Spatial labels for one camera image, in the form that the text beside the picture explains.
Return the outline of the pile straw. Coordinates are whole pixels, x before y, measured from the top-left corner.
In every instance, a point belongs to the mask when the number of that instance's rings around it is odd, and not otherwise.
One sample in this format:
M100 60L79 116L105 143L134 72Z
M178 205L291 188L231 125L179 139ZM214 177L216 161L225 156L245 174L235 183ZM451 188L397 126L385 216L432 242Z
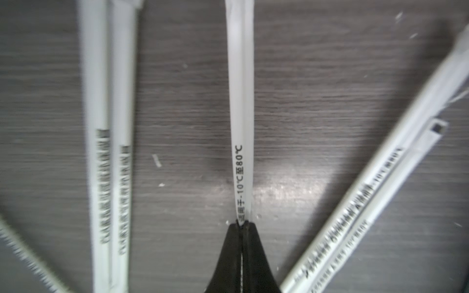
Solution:
M232 169L238 225L250 221L254 182L254 2L226 1Z

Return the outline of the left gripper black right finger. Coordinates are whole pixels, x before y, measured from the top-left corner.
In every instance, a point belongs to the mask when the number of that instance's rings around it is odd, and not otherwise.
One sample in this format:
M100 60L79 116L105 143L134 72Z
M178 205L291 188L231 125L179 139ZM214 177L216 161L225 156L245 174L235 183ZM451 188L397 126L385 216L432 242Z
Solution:
M254 223L245 221L242 237L242 293L280 293Z

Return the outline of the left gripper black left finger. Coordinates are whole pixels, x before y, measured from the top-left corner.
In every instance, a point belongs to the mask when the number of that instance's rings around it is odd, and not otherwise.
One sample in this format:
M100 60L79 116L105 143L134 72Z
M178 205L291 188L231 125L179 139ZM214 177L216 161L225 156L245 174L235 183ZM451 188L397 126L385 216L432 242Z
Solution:
M206 293L240 293L242 243L238 223L230 224Z

